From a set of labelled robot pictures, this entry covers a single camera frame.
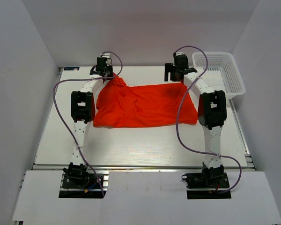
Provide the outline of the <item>blue label sticker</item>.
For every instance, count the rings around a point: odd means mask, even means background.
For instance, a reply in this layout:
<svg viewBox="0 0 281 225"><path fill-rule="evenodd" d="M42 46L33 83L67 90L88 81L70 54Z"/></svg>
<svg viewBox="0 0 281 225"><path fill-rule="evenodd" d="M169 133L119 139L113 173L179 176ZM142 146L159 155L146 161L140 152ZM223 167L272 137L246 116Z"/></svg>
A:
<svg viewBox="0 0 281 225"><path fill-rule="evenodd" d="M78 71L80 67L64 67L63 71Z"/></svg>

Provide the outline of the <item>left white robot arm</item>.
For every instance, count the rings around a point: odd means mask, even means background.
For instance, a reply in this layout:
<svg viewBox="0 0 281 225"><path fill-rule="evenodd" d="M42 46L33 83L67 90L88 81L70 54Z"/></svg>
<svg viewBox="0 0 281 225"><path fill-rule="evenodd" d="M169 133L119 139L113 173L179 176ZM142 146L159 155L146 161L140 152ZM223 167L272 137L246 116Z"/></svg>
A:
<svg viewBox="0 0 281 225"><path fill-rule="evenodd" d="M71 163L85 165L82 159L84 146L88 136L89 127L95 117L95 94L108 77L113 77L112 59L110 53L102 53L97 58L97 63L91 68L89 79L79 91L71 93L71 117L74 121L74 143Z"/></svg>

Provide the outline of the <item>orange t shirt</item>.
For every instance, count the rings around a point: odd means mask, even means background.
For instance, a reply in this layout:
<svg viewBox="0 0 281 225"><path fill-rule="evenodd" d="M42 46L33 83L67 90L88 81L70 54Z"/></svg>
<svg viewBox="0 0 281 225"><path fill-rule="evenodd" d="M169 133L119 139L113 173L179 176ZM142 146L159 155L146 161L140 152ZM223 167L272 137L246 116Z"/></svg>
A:
<svg viewBox="0 0 281 225"><path fill-rule="evenodd" d="M196 124L197 110L182 83L128 86L117 77L100 91L93 125L97 128L151 128Z"/></svg>

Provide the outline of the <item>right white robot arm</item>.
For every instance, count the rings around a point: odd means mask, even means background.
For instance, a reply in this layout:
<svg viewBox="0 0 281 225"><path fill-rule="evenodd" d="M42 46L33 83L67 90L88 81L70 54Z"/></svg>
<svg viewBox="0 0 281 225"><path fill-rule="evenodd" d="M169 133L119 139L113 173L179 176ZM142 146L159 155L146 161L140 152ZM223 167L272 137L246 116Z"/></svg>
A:
<svg viewBox="0 0 281 225"><path fill-rule="evenodd" d="M222 166L221 132L227 118L225 92L214 90L201 77L195 68L189 67L184 53L173 54L174 62L166 63L164 80L182 82L199 99L198 121L203 128L205 151L203 167L215 169Z"/></svg>

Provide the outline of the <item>white plastic mesh basket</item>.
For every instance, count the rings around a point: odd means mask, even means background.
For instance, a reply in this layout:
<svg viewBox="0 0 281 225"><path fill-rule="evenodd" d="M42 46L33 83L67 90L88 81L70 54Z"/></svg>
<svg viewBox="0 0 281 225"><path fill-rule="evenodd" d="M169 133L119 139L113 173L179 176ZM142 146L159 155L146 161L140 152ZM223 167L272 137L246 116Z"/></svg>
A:
<svg viewBox="0 0 281 225"><path fill-rule="evenodd" d="M192 54L192 62L202 80L214 90L222 90L227 99L245 93L245 86L232 54L228 52L201 52Z"/></svg>

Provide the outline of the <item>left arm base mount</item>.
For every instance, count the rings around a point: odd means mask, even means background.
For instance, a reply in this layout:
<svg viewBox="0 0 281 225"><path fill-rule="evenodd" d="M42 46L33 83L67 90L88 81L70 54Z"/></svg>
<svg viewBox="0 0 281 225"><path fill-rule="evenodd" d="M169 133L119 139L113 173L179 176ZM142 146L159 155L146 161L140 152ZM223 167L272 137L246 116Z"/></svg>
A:
<svg viewBox="0 0 281 225"><path fill-rule="evenodd" d="M59 198L103 199L107 185L105 174L94 174L86 165L70 163L67 168L63 168Z"/></svg>

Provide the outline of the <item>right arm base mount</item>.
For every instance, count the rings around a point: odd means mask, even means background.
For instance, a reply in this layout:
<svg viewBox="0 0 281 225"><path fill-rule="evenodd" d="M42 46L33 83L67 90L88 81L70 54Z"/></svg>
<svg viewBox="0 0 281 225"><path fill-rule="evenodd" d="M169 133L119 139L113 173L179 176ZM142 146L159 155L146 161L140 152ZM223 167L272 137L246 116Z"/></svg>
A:
<svg viewBox="0 0 281 225"><path fill-rule="evenodd" d="M188 200L230 199L229 180L224 167L203 168L198 173L185 173L181 179L186 182Z"/></svg>

